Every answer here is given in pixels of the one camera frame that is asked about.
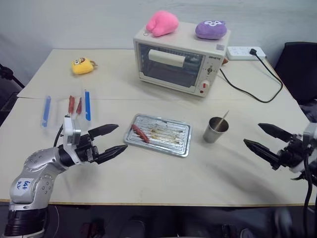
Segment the yellow plush toy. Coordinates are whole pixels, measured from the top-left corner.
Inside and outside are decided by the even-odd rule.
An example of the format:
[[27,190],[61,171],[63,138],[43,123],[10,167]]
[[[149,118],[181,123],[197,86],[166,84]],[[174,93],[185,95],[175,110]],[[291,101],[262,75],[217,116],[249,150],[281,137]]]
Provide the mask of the yellow plush toy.
[[71,62],[71,69],[75,74],[88,73],[94,70],[96,63],[88,58],[79,58]]

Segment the floor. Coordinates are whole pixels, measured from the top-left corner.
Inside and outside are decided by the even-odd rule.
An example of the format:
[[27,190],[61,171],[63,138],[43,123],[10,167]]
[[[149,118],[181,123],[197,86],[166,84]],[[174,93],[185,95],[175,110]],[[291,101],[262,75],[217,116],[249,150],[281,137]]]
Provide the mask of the floor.
[[[83,238],[81,229],[84,223],[95,219],[102,220],[106,234],[104,238],[117,238],[127,221],[133,216],[149,217],[165,214],[170,207],[155,206],[56,206],[59,212],[59,227],[54,238]],[[58,215],[54,205],[49,206],[50,222],[45,238],[52,238],[56,232]],[[210,225],[230,224],[237,230],[249,228],[257,238],[272,237],[273,212],[276,208],[214,208],[214,207],[173,207],[185,217],[191,214],[207,221]],[[288,207],[296,232],[302,229],[302,208]],[[3,234],[8,206],[0,203],[0,233]],[[310,213],[313,227],[314,216]]]

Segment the white table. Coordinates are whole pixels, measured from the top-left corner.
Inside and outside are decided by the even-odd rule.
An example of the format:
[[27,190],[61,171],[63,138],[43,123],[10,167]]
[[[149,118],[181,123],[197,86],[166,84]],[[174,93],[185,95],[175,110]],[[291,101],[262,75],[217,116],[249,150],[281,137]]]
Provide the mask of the white table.
[[[74,76],[70,61],[87,56],[98,63],[92,73]],[[97,138],[99,151],[122,144],[135,114],[142,113],[190,123],[190,152],[178,158],[129,146],[104,164],[73,166],[55,181],[52,203],[153,204],[206,206],[263,206],[303,204],[307,182],[291,181],[287,168],[274,171],[251,152],[243,139],[258,141],[277,152],[286,144],[265,134],[257,124],[272,123],[291,133],[302,133],[308,120],[287,89],[274,101],[262,104],[231,88],[217,77],[206,98],[141,82],[131,50],[54,50],[19,94],[0,127],[3,160],[0,199],[9,199],[9,187],[25,159],[53,145],[67,112],[70,94],[91,91],[92,122],[83,130],[106,123],[120,125]],[[233,61],[223,67],[235,85],[269,99],[278,84],[258,62]],[[40,127],[46,95],[52,97],[49,128]],[[229,131],[207,144],[202,134],[209,118],[227,116]],[[314,188],[311,202],[316,195]]]
[[[10,184],[20,173],[26,157],[38,149],[52,146],[67,103],[67,100],[59,102],[61,110],[53,110],[51,127],[44,130],[40,127],[43,100],[18,99],[0,127],[1,199],[9,199]],[[252,100],[199,104],[181,100],[92,100],[90,128],[105,123],[120,125],[113,133],[96,138],[95,144],[100,151],[122,144],[132,118],[137,113],[144,113],[190,123],[193,132],[189,156],[178,158],[129,146],[117,158],[99,166],[73,166],[59,175],[51,202],[206,206],[304,202],[306,181],[291,181],[295,175],[286,168],[273,171],[268,162],[249,151],[243,143],[244,138],[255,140],[276,152],[285,143],[263,133],[257,123],[274,123],[290,132],[299,132],[307,122],[304,115],[291,110],[281,112],[270,104],[261,104],[262,110],[257,114],[246,114],[253,111]],[[230,109],[229,131],[215,144],[204,143],[202,134],[208,119],[222,115],[227,109]]]
[[[83,75],[73,75],[70,63],[79,57],[94,60],[98,67]],[[268,100],[279,83],[258,61],[231,61],[223,66],[228,79],[236,86]],[[53,50],[28,85],[19,93],[22,98],[67,99],[78,96],[84,89],[91,99],[113,100],[250,100],[235,90],[219,73],[206,98],[145,83],[139,80],[133,50]],[[278,96],[289,103],[294,100],[287,90]]]

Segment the white label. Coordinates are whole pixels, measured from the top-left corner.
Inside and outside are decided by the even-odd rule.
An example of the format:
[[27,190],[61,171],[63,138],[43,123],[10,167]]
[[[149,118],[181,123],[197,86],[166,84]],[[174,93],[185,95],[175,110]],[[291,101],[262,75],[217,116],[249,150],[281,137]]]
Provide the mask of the white label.
[[209,26],[222,25],[220,21],[205,21],[204,23]]
[[217,44],[216,45],[216,50],[224,51],[224,45]]
[[20,178],[15,184],[14,194],[22,196],[31,188],[33,178]]

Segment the oven door handle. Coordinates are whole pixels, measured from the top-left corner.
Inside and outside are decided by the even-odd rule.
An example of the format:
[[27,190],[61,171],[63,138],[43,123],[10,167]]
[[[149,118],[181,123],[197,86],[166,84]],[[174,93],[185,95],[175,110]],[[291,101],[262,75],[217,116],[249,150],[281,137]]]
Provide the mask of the oven door handle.
[[149,60],[176,66],[176,67],[183,67],[185,57],[174,55],[171,53],[162,52],[162,51],[150,50]]

